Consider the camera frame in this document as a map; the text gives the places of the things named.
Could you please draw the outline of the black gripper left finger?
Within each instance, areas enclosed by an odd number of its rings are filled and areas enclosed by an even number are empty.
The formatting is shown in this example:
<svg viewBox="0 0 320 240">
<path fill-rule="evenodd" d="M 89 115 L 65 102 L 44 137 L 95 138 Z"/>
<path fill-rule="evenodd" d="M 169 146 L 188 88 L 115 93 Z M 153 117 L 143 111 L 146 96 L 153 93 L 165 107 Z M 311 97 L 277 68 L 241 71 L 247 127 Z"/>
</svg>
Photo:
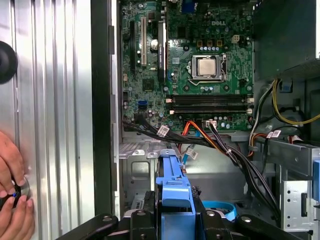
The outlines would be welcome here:
<svg viewBox="0 0 320 240">
<path fill-rule="evenodd" d="M 59 240 L 156 240 L 156 194 L 147 191 L 141 209 L 129 210 L 122 219 L 109 213 L 99 214 Z"/>
</svg>

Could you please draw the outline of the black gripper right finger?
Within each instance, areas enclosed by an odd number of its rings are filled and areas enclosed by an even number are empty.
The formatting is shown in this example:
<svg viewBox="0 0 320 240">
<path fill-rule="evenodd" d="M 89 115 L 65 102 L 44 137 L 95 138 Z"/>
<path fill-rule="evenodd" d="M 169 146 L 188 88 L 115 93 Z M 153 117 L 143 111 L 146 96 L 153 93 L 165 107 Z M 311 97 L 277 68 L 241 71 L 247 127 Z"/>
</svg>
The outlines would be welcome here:
<svg viewBox="0 0 320 240">
<path fill-rule="evenodd" d="M 197 240 L 298 240 L 299 237 L 286 232 L 262 219 L 249 214 L 239 215 L 233 221 L 223 218 L 215 210 L 205 209 L 201 190 L 191 187 L 195 206 L 195 234 Z"/>
</svg>

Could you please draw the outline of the person's bare hand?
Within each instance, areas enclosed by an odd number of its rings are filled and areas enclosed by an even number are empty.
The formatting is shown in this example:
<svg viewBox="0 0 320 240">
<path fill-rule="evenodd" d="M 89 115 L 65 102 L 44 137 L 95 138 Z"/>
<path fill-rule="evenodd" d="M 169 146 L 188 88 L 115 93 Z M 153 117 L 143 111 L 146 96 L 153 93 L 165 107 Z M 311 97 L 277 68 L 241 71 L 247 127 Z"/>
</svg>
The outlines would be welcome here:
<svg viewBox="0 0 320 240">
<path fill-rule="evenodd" d="M 23 186 L 25 181 L 25 166 L 17 146 L 3 132 L 0 133 L 0 197 L 12 195 L 16 185 Z"/>
<path fill-rule="evenodd" d="M 30 240 L 35 231 L 33 200 L 23 195 L 13 210 L 14 201 L 9 197 L 0 210 L 0 239 Z"/>
</svg>

